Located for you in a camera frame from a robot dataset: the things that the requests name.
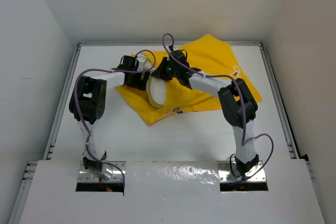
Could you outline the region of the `cream quilted pillow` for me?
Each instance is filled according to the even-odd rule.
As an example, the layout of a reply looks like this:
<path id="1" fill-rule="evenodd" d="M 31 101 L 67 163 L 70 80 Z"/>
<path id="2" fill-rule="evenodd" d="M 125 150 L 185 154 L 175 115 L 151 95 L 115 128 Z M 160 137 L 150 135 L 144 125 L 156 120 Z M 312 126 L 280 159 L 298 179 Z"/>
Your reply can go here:
<path id="1" fill-rule="evenodd" d="M 151 76 L 154 70 L 155 68 L 147 70 L 149 72 L 149 79 L 145 91 L 148 95 L 149 103 L 153 107 L 160 109 L 165 105 L 166 101 L 166 84 L 164 80 Z"/>

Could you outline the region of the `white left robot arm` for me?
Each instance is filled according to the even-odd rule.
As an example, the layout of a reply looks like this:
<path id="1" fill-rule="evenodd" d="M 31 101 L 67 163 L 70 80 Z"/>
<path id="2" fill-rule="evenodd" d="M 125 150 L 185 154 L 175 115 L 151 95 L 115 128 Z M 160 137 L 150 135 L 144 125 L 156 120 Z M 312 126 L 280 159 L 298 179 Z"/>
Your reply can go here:
<path id="1" fill-rule="evenodd" d="M 110 180 L 116 171 L 124 180 L 124 172 L 107 161 L 101 136 L 94 132 L 105 111 L 107 91 L 126 85 L 143 90 L 152 68 L 150 60 L 139 53 L 134 57 L 123 56 L 119 65 L 109 70 L 85 70 L 75 80 L 69 111 L 82 132 L 84 168 L 102 181 Z"/>

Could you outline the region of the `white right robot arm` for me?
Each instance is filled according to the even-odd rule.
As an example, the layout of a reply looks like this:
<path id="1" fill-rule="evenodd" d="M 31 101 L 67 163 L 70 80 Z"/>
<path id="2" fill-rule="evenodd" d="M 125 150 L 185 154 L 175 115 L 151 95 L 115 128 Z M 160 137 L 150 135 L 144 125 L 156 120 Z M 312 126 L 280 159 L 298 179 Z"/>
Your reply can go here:
<path id="1" fill-rule="evenodd" d="M 254 119 L 258 105 L 246 82 L 228 75 L 211 76 L 191 68 L 181 50 L 169 52 L 152 76 L 164 81 L 175 78 L 182 86 L 219 99 L 225 120 L 233 127 L 236 169 L 245 176 L 259 162 L 254 144 Z"/>

